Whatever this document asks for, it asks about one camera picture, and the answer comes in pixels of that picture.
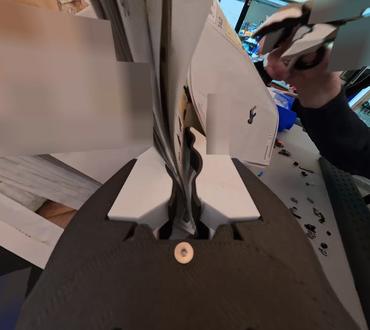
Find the cluttered background workbench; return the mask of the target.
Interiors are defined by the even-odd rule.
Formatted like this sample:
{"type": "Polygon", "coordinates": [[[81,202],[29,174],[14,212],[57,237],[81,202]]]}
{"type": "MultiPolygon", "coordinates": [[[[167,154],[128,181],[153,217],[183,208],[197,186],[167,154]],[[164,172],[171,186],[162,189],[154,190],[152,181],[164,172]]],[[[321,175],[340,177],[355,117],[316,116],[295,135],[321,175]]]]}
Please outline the cluttered background workbench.
{"type": "Polygon", "coordinates": [[[242,43],[243,48],[252,59],[257,57],[257,50],[259,47],[259,41],[253,38],[252,34],[262,23],[263,22],[261,22],[260,24],[252,23],[245,19],[238,32],[238,37],[242,43]]]}

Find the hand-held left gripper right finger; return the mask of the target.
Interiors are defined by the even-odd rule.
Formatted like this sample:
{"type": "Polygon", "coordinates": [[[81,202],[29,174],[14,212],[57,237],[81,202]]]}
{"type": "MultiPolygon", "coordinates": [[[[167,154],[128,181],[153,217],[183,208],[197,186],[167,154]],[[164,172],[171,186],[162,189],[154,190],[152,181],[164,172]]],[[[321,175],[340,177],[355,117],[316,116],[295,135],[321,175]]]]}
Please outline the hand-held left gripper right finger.
{"type": "Polygon", "coordinates": [[[185,192],[195,239],[261,216],[232,158],[207,154],[206,137],[193,127],[185,130],[185,192]]]}

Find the thick lego instruction booklet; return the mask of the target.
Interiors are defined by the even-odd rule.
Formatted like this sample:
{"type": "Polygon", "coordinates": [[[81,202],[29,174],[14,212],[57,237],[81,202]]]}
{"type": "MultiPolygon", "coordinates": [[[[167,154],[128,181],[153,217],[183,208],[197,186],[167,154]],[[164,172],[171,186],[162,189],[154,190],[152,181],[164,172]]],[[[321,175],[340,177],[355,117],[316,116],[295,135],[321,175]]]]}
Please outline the thick lego instruction booklet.
{"type": "Polygon", "coordinates": [[[97,18],[1,0],[1,157],[154,145],[184,198],[185,130],[266,167],[278,110],[218,0],[90,0],[97,18]]]}

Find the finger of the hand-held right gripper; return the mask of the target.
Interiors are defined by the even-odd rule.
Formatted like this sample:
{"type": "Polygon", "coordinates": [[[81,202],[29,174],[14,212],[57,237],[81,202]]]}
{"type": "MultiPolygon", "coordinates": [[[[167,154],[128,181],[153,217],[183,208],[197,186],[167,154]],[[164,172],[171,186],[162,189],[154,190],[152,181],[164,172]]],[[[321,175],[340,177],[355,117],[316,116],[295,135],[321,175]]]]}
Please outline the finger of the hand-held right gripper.
{"type": "Polygon", "coordinates": [[[259,40],[258,54],[277,48],[296,27],[307,24],[310,13],[310,3],[291,3],[278,9],[254,31],[254,38],[259,40]]]}
{"type": "Polygon", "coordinates": [[[303,25],[298,27],[287,50],[281,55],[282,59],[289,59],[286,71],[292,70],[296,58],[300,55],[314,52],[322,45],[334,41],[339,32],[339,25],[314,24],[309,27],[303,25]]]}

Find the clear plastic bag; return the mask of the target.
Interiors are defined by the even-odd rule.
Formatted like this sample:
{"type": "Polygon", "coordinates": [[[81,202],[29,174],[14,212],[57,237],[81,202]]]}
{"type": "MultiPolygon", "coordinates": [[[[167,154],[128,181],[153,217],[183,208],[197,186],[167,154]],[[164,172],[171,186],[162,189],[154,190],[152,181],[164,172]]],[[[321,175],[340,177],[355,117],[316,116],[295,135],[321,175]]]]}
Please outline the clear plastic bag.
{"type": "Polygon", "coordinates": [[[294,97],[288,96],[276,89],[271,90],[271,95],[276,105],[286,110],[291,110],[293,103],[295,101],[294,97]]]}

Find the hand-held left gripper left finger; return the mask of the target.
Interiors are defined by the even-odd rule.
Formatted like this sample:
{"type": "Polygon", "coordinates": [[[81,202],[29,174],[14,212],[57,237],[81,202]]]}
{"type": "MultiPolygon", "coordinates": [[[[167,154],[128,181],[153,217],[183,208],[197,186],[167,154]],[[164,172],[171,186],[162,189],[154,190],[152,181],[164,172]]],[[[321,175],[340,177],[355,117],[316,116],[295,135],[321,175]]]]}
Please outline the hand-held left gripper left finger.
{"type": "Polygon", "coordinates": [[[151,147],[137,157],[107,217],[148,225],[159,239],[169,239],[177,212],[176,193],[172,172],[151,147]]]}

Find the large printed task sheet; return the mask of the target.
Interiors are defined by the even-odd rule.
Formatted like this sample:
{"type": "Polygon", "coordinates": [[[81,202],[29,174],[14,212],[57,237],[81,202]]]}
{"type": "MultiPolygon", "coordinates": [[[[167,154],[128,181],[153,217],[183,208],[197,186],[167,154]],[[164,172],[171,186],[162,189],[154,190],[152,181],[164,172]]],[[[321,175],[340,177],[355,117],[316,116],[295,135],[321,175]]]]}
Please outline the large printed task sheet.
{"type": "MultiPolygon", "coordinates": [[[[59,11],[57,0],[8,0],[59,11]]],[[[46,263],[65,228],[55,215],[42,217],[32,199],[67,206],[61,217],[72,217],[100,187],[95,180],[51,155],[1,157],[1,247],[39,268],[46,263]]]]}

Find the scattered loose lego pieces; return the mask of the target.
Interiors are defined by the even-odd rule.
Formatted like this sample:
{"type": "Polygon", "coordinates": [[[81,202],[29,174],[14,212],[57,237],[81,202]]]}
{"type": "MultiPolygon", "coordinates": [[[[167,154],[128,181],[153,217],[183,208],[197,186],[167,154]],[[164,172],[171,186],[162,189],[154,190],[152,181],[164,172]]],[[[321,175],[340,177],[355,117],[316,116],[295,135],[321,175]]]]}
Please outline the scattered loose lego pieces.
{"type": "Polygon", "coordinates": [[[271,160],[272,185],[308,240],[322,256],[330,255],[328,202],[318,167],[318,153],[278,136],[271,160]]]}

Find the person's right forearm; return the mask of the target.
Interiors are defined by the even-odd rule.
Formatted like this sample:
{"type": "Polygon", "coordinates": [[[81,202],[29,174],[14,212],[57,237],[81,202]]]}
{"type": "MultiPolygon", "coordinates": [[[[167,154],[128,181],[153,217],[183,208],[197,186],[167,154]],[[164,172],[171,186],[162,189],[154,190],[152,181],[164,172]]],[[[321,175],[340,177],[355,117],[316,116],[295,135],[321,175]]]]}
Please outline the person's right forearm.
{"type": "Polygon", "coordinates": [[[297,115],[322,157],[351,175],[370,178],[370,130],[350,108],[344,89],[317,109],[298,104],[297,115]]]}

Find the person's right hand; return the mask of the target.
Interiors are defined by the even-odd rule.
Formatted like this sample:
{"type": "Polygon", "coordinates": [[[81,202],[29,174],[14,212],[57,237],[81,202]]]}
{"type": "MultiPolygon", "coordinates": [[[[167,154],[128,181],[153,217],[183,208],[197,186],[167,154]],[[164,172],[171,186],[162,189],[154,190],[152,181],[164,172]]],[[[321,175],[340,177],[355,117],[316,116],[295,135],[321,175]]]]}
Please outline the person's right hand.
{"type": "Polygon", "coordinates": [[[288,44],[282,44],[268,54],[266,72],[274,80],[293,85],[303,107],[321,108],[334,99],[343,86],[341,72],[327,72],[331,50],[325,49],[325,56],[316,67],[303,71],[288,70],[289,60],[281,58],[288,44]]]}

